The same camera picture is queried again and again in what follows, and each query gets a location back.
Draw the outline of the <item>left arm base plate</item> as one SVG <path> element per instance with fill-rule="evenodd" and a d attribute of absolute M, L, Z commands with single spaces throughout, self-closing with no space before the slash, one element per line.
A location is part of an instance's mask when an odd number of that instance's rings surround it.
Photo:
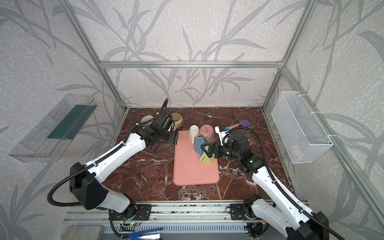
<path fill-rule="evenodd" d="M 148 221 L 151 215 L 151 204 L 138 204 L 129 207 L 123 213 L 111 211 L 112 221 Z"/>

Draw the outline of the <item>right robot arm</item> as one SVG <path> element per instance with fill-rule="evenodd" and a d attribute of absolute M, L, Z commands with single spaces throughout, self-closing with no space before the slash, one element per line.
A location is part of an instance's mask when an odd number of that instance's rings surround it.
<path fill-rule="evenodd" d="M 258 195 L 244 200 L 248 218 L 266 221 L 288 240 L 330 238 L 328 218 L 322 212 L 314 213 L 277 179 L 268 166 L 266 156 L 251 151 L 248 138 L 240 128 L 224 132 L 218 142 L 201 145 L 201 149 L 208 157 L 235 160 L 237 167 L 274 202 L 272 207 Z"/>

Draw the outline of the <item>lavender purple mug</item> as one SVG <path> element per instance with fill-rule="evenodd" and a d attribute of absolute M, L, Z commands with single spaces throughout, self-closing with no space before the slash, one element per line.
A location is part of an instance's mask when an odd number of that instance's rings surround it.
<path fill-rule="evenodd" d="M 147 116 L 144 116 L 142 119 L 141 119 L 141 123 L 142 124 L 145 124 L 147 126 L 149 126 L 154 120 L 154 117 L 151 116 L 151 115 L 147 115 Z"/>

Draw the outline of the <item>white mug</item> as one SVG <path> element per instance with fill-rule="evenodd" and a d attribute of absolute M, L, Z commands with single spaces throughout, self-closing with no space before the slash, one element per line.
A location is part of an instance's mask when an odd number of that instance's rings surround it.
<path fill-rule="evenodd" d="M 195 138 L 200 134 L 200 128 L 197 125 L 192 125 L 189 128 L 189 139 L 192 144 L 195 143 Z"/>

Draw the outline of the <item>beige speckled round mug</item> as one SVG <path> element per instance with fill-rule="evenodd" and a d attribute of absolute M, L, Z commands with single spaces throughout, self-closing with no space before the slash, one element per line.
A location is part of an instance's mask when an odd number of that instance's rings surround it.
<path fill-rule="evenodd" d="M 176 131 L 176 129 L 179 129 L 183 125 L 183 117 L 179 113 L 172 113 L 172 118 L 175 121 L 175 126 L 173 128 L 173 131 Z"/>

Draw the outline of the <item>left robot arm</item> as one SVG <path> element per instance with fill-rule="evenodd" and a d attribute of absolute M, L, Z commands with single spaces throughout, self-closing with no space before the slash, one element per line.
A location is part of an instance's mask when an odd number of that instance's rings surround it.
<path fill-rule="evenodd" d="M 149 126 L 137 124 L 125 140 L 102 156 L 85 166 L 74 164 L 70 169 L 71 174 L 90 168 L 70 180 L 70 192 L 86 210 L 102 208 L 131 217 L 137 211 L 135 202 L 124 194 L 108 189 L 103 182 L 120 165 L 145 148 L 160 143 L 175 145 L 178 137 L 171 131 L 173 126 L 170 115 L 157 114 Z"/>

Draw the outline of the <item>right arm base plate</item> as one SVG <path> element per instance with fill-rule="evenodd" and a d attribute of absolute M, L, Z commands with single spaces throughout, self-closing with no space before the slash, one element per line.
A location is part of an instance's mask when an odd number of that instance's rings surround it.
<path fill-rule="evenodd" d="M 231 220 L 249 220 L 245 215 L 244 204 L 230 204 L 225 208 L 226 213 L 231 215 Z"/>

